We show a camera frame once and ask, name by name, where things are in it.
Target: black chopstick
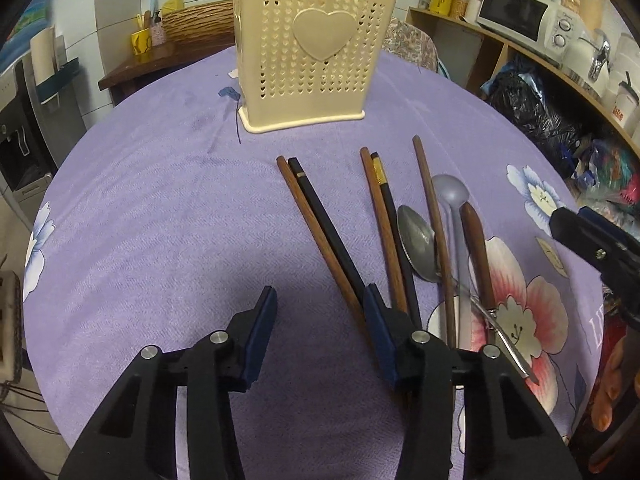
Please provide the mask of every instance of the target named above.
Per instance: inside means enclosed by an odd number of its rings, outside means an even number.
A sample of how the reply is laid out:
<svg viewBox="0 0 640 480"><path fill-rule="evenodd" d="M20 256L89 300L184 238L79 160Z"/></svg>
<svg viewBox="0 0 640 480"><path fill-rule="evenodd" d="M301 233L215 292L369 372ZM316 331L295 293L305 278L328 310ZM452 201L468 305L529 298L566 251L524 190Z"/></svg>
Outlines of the black chopstick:
<svg viewBox="0 0 640 480"><path fill-rule="evenodd" d="M376 168L376 176L380 184L382 199L385 202L386 214L391 224L391 232L394 236L394 244L396 245L396 253L398 253L398 263L400 265L400 273L402 274L402 284L404 285L404 295L406 297L407 311L409 318L416 328L422 329L422 319L420 318L420 307L418 306L418 296L415 293L414 272L406 257L406 253L402 248L400 240L400 231L398 230L398 215L396 214L396 206L394 198L391 195L391 188L386 180L385 168L382 165L382 159L377 152L371 153L371 160Z"/></svg>
<svg viewBox="0 0 640 480"><path fill-rule="evenodd" d="M349 256L346 247L340 239L338 231L335 230L334 224L331 222L324 206L322 206L322 202L320 202L318 195L316 195L314 187L311 185L311 182L306 176L305 171L302 169L302 166L300 166L300 163L295 157L290 158L288 162L291 171L296 176L296 180L298 181L298 185L300 186L302 193L305 195L306 201L311 207L311 211L313 211L316 219L318 220L318 223L322 228L322 232L324 232L324 236L326 236L329 245L334 251L335 257L338 259L343 272L347 276L347 280L358 298L358 302L362 305L364 301L365 287L358 269L356 269L353 260Z"/></svg>

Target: shelf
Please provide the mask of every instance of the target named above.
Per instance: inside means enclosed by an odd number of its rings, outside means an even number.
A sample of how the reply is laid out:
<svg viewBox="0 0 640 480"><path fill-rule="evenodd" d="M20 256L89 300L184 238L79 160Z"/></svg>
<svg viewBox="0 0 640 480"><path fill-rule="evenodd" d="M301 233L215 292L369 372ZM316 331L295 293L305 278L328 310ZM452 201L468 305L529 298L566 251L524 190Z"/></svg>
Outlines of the shelf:
<svg viewBox="0 0 640 480"><path fill-rule="evenodd" d="M640 148L631 141L631 136L622 129L611 113L607 112L600 102L594 99L584 88L572 81L568 76L558 70L548 61L542 59L537 54L530 50L520 46L513 41L496 34L485 28L478 27L477 25L471 25L470 23L449 16L441 16L434 12L429 12L425 9L415 9L411 7L406 16L407 23L411 23L414 27L426 32L431 37L434 36L435 29L439 22L452 23L457 27L463 27L466 30L479 34L482 37L482 46L476 59L476 65L469 76L469 83L466 85L466 89L472 93L477 92L479 85L495 75L498 70L503 66L504 62L509 59L508 50L514 50L523 56L528 57L538 65L545 68L549 73L561 80L565 85L572 88L583 100L602 117L603 122L607 123L611 129L617 134L617 136L635 153L636 158L640 161Z"/></svg>

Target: wooden table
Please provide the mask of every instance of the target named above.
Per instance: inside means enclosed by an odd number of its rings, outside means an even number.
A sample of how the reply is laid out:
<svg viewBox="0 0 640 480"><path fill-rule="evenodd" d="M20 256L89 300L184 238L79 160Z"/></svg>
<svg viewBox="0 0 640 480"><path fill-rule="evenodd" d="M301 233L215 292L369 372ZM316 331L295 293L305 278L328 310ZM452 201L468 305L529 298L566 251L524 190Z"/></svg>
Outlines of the wooden table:
<svg viewBox="0 0 640 480"><path fill-rule="evenodd" d="M109 89L117 105L142 87L235 44L233 33L196 43L165 43L146 54L132 56L98 81L100 90Z"/></svg>
<svg viewBox="0 0 640 480"><path fill-rule="evenodd" d="M584 88L572 81L569 76L560 72L558 68L532 51L485 28L450 18L449 16L441 16L440 14L435 14L425 9L415 9L411 7L407 12L406 22L426 32L432 38L435 35L439 22L452 23L457 27L463 27L465 30L481 37L482 44L471 74L469 75L468 82L466 83L466 90L474 95L478 95L480 85L496 75L505 63L513 59L515 54L522 54L528 57L541 66L546 72L564 83L566 88L569 89L569 92L573 92L574 96L580 98L581 101L586 104L585 110L589 113L590 118L594 118L598 123L603 124L613 136L626 144L631 152L635 154L636 158L640 160L640 147L631 141L631 136L614 120L611 113L607 112L598 100L594 99Z"/></svg>

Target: microwave door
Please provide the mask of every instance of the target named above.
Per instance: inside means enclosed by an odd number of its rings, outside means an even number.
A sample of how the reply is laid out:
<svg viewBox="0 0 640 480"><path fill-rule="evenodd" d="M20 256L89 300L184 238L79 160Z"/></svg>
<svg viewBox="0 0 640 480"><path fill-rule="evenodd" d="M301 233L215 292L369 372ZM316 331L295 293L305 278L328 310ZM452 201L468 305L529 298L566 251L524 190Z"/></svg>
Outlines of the microwave door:
<svg viewBox="0 0 640 480"><path fill-rule="evenodd" d="M539 0L484 0L479 17L498 25L502 30L497 32L517 32L537 43L540 23L547 8L548 5Z"/></svg>

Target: electric kettle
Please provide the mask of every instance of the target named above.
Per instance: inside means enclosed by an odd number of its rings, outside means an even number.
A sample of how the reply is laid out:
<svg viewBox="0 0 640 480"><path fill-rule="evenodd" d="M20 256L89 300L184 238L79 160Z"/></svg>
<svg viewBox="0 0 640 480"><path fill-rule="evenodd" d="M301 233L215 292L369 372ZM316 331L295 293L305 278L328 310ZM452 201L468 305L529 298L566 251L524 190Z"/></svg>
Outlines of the electric kettle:
<svg viewBox="0 0 640 480"><path fill-rule="evenodd" d="M599 44L586 34L569 43L562 58L561 70L599 101L609 84L611 44L604 32L599 29L595 32Z"/></svg>

